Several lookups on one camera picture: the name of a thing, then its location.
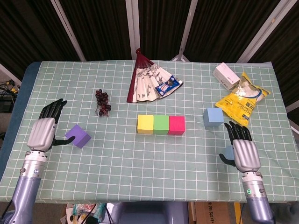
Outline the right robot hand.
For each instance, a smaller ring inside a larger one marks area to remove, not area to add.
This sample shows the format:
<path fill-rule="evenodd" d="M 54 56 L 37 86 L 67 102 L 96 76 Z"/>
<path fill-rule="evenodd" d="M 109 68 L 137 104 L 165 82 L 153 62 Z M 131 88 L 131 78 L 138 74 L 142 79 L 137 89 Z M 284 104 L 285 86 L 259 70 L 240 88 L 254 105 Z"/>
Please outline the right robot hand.
<path fill-rule="evenodd" d="M 249 129 L 232 121 L 225 123 L 224 126 L 228 131 L 234 158 L 228 159 L 224 154 L 219 154 L 222 162 L 237 168 L 241 173 L 257 172 L 261 167 L 261 162 Z"/>

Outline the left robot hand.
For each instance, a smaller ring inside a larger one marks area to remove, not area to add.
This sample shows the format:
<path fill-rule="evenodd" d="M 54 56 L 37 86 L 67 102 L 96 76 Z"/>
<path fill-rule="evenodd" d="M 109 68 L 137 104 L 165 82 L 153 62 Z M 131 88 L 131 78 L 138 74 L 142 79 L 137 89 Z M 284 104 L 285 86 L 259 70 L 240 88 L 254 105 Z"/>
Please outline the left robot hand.
<path fill-rule="evenodd" d="M 62 98 L 45 106 L 38 120 L 33 124 L 27 146 L 32 151 L 48 152 L 53 146 L 67 145 L 75 140 L 71 136 L 67 140 L 57 140 L 56 127 L 63 107 L 67 104 Z"/>

